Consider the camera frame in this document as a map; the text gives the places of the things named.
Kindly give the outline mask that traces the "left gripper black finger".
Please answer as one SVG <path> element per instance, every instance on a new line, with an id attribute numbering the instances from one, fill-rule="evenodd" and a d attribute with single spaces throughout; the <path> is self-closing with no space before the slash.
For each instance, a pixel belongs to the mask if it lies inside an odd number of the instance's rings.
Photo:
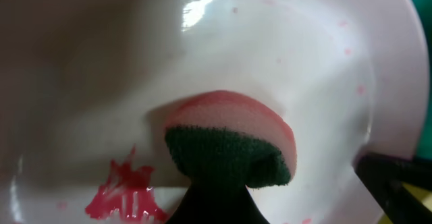
<path id="1" fill-rule="evenodd" d="M 269 224 L 246 186 L 193 183 L 166 224 Z"/>

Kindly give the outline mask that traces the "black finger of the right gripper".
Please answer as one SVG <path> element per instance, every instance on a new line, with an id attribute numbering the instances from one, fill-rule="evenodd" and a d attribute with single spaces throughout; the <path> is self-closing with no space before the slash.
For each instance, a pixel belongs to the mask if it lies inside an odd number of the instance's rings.
<path id="1" fill-rule="evenodd" d="M 431 161 L 368 153 L 355 173 L 394 224 L 431 223 L 431 211 L 403 184 L 431 190 Z"/>

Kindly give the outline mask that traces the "yellow plate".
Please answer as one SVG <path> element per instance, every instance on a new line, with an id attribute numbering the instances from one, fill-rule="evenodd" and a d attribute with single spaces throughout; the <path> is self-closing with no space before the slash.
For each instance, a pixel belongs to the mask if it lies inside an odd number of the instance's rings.
<path id="1" fill-rule="evenodd" d="M 403 183 L 403 186 L 417 199 L 419 200 L 429 211 L 432 210 L 432 194 L 431 191 L 424 190 L 422 188 Z M 383 215 L 377 224 L 392 224 L 392 221 L 387 215 Z"/>

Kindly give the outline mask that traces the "dark green bow-shaped sponge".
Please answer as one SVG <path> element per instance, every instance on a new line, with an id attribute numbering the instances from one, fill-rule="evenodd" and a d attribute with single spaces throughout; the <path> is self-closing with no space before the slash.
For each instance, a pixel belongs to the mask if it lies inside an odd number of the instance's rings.
<path id="1" fill-rule="evenodd" d="M 167 118 L 164 130 L 173 162 L 194 184 L 263 188 L 286 185 L 296 174 L 291 127 L 244 94 L 196 95 Z"/>

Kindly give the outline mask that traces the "white plate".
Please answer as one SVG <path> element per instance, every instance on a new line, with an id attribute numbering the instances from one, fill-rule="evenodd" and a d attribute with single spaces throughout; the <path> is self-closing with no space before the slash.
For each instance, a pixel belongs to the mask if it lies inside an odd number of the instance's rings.
<path id="1" fill-rule="evenodd" d="M 1 0 L 1 222 L 150 223 L 113 163 L 151 166 L 146 192 L 172 213 L 188 180 L 165 118 L 231 90 L 292 128 L 286 186 L 252 190 L 270 223 L 376 223 L 361 150 L 408 159 L 429 97 L 411 0 Z"/>

